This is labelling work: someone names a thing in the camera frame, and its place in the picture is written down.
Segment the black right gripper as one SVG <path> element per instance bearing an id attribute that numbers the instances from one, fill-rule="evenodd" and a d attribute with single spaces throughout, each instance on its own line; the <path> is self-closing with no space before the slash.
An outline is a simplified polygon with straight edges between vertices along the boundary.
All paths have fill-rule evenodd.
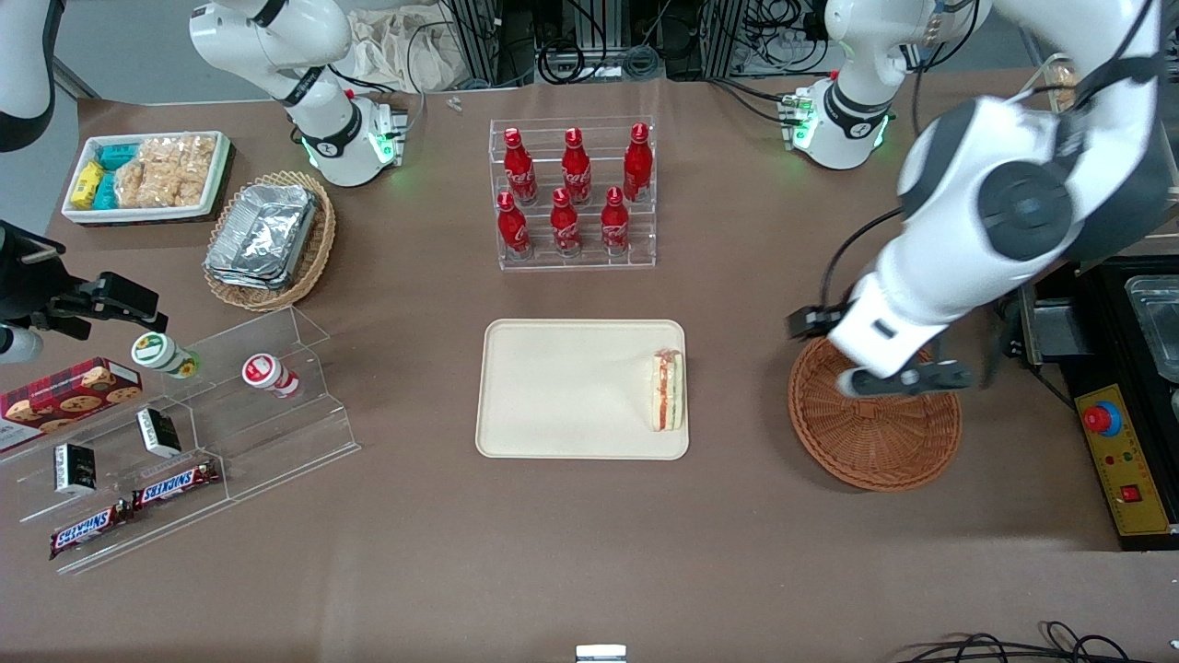
<path id="1" fill-rule="evenodd" d="M 146 285 L 108 270 L 73 285 L 64 268 L 62 244 L 6 221 L 1 230 L 1 320 L 32 315 L 32 328 L 64 336 L 91 335 L 93 320 L 123 320 L 149 332 L 166 332 L 167 315 L 158 313 L 158 294 Z M 68 290 L 80 310 L 46 308 Z"/>

